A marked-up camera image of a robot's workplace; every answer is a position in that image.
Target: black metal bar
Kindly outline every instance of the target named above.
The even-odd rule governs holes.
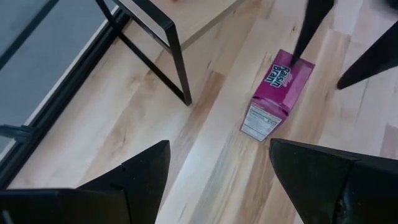
[[[32,138],[35,128],[22,125],[15,127],[11,125],[0,125],[0,136],[15,139],[17,142],[28,142]]]
[[[133,44],[128,37],[123,34],[121,28],[113,21],[111,12],[105,2],[103,0],[96,0],[96,2],[111,26],[113,26],[115,31],[118,33],[119,38],[185,103],[185,97],[181,90],[178,89],[178,87],[169,78],[167,78],[167,76],[148,57],[146,57],[146,55],[135,44]]]
[[[44,7],[34,16],[31,22],[25,27],[25,29],[18,35],[13,43],[7,48],[7,50],[0,57],[0,70],[7,64],[12,58],[16,51],[22,46],[25,40],[31,35],[36,27],[42,22],[46,15],[51,11],[58,0],[48,0]]]
[[[121,9],[115,12],[114,17],[120,27],[124,27],[130,20]],[[117,33],[113,31],[109,23],[99,32],[96,39],[29,124],[30,127],[37,128],[31,141],[27,144],[17,142],[0,162],[0,189],[7,188],[11,183],[117,37]]]
[[[143,28],[158,44],[160,44],[167,52],[171,53],[170,46],[164,42],[162,38],[160,38],[150,27],[148,27],[144,22],[142,22],[134,13],[132,13],[123,3],[118,0],[114,0],[115,3],[127,13],[134,22],[136,22],[141,28]]]
[[[189,82],[187,77],[187,71],[184,65],[184,59],[182,57],[181,45],[178,40],[177,30],[175,24],[173,23],[169,28],[165,30],[167,40],[170,45],[170,50],[172,52],[175,68],[177,69],[177,74],[180,79],[181,88],[183,92],[183,102],[189,106],[192,103],[191,91],[189,88]]]
[[[140,9],[142,9],[151,19],[153,19],[163,30],[166,30],[173,24],[173,21],[162,12],[150,0],[125,0],[133,1]]]

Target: black metal frame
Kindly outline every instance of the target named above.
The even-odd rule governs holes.
[[[130,17],[118,9],[113,21],[117,26],[124,27]],[[117,33],[107,23],[27,126],[3,126],[3,131],[17,142],[0,161],[0,189],[8,187],[116,38]],[[22,137],[29,135],[29,139],[19,139],[18,132],[23,134]]]
[[[308,0],[303,28],[294,49],[290,66],[294,66],[314,36],[335,0]],[[342,90],[378,73],[398,66],[398,22],[390,27],[341,76],[336,87]]]
[[[114,27],[119,35],[119,38],[187,105],[191,105],[192,97],[190,93],[187,72],[182,57],[182,50],[180,41],[178,39],[177,29],[174,22],[166,16],[158,7],[156,7],[149,0],[132,0],[138,7],[140,7],[156,24],[158,24],[165,32],[167,41],[165,43],[153,30],[145,25],[133,12],[131,12],[123,3],[118,0],[114,2],[128,14],[137,24],[139,24],[151,37],[153,37],[168,53],[173,57],[175,68],[177,69],[178,78],[180,79],[182,90],[180,90],[167,76],[134,44],[126,37],[122,28],[119,27],[113,20],[111,12],[103,0],[96,0],[99,8]]]

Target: raisin bran cereal box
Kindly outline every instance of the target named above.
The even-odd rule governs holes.
[[[286,120],[315,66],[300,59],[289,68],[291,58],[290,53],[279,50],[251,98],[241,131],[258,141]]]

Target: glass panel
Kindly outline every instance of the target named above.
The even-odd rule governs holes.
[[[0,55],[43,2],[0,2]],[[0,70],[0,124],[25,124],[104,20],[95,1],[59,0]],[[9,142],[0,137],[0,155]]]

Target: wooden table top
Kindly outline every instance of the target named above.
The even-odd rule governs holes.
[[[132,0],[119,0],[147,24],[165,43],[162,28],[139,9]],[[244,0],[152,0],[174,21],[182,49],[192,44],[209,28],[233,12]]]

